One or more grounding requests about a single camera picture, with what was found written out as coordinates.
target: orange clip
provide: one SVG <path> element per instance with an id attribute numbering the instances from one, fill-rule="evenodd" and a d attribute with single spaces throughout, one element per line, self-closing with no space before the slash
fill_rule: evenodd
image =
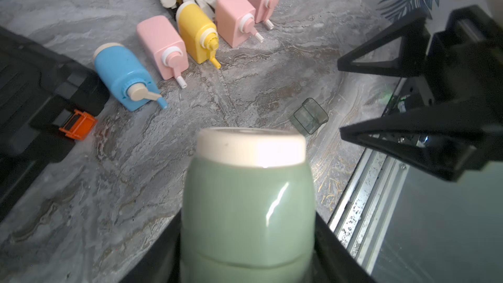
<path id="1" fill-rule="evenodd" d="M 74 112 L 75 114 L 59 130 L 63 131 L 67 137 L 84 140 L 96 125 L 97 120 L 86 112 L 79 110 L 74 110 Z"/>

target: marble countertop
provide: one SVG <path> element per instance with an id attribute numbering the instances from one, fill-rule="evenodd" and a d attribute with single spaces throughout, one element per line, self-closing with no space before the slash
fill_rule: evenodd
<path id="1" fill-rule="evenodd" d="M 117 41 L 157 79 L 170 105 L 129 112 L 111 99 L 94 132 L 50 164 L 0 223 L 0 280 L 117 282 L 180 209 L 185 169 L 204 127 L 293 129 L 308 98 L 329 121 L 308 138 L 318 212 L 328 220 L 363 148 L 339 127 L 381 115 L 395 78 L 339 72 L 337 59 L 388 22 L 360 0 L 280 0 L 257 28 L 265 41 L 230 48 L 184 73 L 189 85 L 161 81 L 135 34 L 136 24 L 169 16 L 158 0 L 0 0 L 0 25 L 92 67 L 93 51 Z M 389 60 L 396 46 L 366 60 Z"/>

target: pump nozzle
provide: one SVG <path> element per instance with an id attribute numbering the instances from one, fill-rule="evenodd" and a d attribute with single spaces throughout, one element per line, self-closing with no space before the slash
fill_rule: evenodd
<path id="1" fill-rule="evenodd" d="M 178 84 L 182 89 L 187 87 L 187 83 L 182 78 L 182 73 L 180 72 L 179 66 L 180 62 L 182 62 L 183 52 L 178 47 L 170 47 L 164 51 L 161 56 L 162 63 L 166 67 L 173 68 L 173 75 Z"/>
<path id="2" fill-rule="evenodd" d="M 222 65 L 215 58 L 216 51 L 218 49 L 218 36 L 216 32 L 210 32 L 206 37 L 204 37 L 203 47 L 208 51 L 208 60 L 211 61 L 213 66 L 220 69 Z"/>
<path id="3" fill-rule="evenodd" d="M 157 101 L 162 108 L 167 108 L 166 101 L 162 98 L 160 94 L 150 92 L 145 84 L 139 82 L 131 85 L 127 90 L 127 95 L 133 101 L 141 101 L 142 99 L 149 99 L 152 101 Z"/>
<path id="4" fill-rule="evenodd" d="M 251 33 L 259 42 L 263 42 L 264 38 L 260 35 L 255 28 L 255 18 L 251 13 L 243 16 L 239 25 L 239 30 L 242 33 Z"/>
<path id="5" fill-rule="evenodd" d="M 271 22 L 271 20 L 267 19 L 264 21 L 264 24 L 266 25 L 266 27 L 269 29 L 269 30 L 272 30 L 274 28 L 274 24 L 273 22 Z"/>

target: white cap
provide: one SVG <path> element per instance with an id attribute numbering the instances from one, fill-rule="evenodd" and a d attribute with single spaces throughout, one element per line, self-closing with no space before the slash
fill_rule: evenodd
<path id="1" fill-rule="evenodd" d="M 291 166 L 305 162 L 306 139 L 283 130 L 206 128 L 198 133 L 196 154 L 234 166 Z"/>
<path id="2" fill-rule="evenodd" d="M 103 44 L 103 45 L 101 45 L 100 47 L 98 47 L 95 50 L 94 54 L 92 54 L 92 60 L 94 61 L 96 59 L 97 54 L 101 53 L 102 51 L 104 51 L 108 47 L 112 47 L 112 46 L 122 46 L 122 47 L 124 47 L 124 45 L 122 45 L 121 43 L 106 43 L 106 44 Z"/>

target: white nozzle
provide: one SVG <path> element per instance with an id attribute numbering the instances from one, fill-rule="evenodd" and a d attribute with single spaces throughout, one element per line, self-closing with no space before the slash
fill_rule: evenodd
<path id="1" fill-rule="evenodd" d="M 262 35 L 260 35 L 260 33 L 255 33 L 255 38 L 259 41 L 259 42 L 263 42 L 264 41 L 264 37 L 262 37 Z"/>
<path id="2" fill-rule="evenodd" d="M 187 87 L 187 83 L 182 78 L 182 76 L 177 77 L 177 82 L 180 85 L 180 88 L 185 89 Z"/>
<path id="3" fill-rule="evenodd" d="M 142 99 L 157 101 L 161 97 L 160 94 L 150 92 L 145 84 L 141 82 L 131 85 L 127 90 L 127 95 L 133 101 L 141 101 Z"/>
<path id="4" fill-rule="evenodd" d="M 269 30 L 272 30 L 274 28 L 274 24 L 273 22 L 271 22 L 271 20 L 265 20 L 264 21 L 264 24 L 266 25 L 266 27 L 269 29 Z"/>

